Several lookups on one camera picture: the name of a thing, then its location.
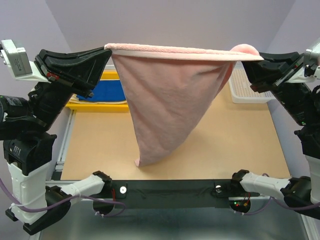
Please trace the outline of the blue towel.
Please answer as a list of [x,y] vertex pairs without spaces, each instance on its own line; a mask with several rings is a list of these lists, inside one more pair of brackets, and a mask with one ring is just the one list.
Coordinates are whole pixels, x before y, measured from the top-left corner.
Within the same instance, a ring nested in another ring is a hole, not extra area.
[[122,84],[119,79],[101,80],[94,88],[91,102],[123,102],[126,100]]

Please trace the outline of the pink towel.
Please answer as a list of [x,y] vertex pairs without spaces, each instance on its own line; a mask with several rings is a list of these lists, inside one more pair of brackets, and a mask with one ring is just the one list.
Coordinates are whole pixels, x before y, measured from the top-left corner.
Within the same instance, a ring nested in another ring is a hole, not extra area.
[[258,50],[108,43],[129,107],[139,149],[136,166],[161,161],[200,122],[237,62],[261,61]]

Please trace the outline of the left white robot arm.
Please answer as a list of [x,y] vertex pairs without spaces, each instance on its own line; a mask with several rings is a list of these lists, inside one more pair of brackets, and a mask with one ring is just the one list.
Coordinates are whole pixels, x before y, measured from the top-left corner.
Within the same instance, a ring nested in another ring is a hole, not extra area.
[[104,47],[75,53],[43,49],[30,61],[25,48],[12,40],[0,43],[0,56],[13,77],[36,82],[27,98],[0,97],[0,139],[12,181],[12,204],[5,213],[22,222],[29,235],[60,221],[81,199],[111,193],[112,179],[101,171],[62,187],[46,185],[57,138],[49,129],[72,95],[93,96],[111,55]]

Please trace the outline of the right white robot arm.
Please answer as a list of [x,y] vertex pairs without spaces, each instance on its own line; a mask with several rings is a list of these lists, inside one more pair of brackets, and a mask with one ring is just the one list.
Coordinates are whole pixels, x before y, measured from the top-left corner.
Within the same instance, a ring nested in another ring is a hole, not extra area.
[[320,78],[320,54],[261,53],[260,61],[242,63],[254,92],[270,92],[301,129],[294,131],[310,175],[272,178],[239,170],[230,180],[235,195],[257,193],[283,202],[283,207],[314,219],[320,218],[320,87],[308,83]]

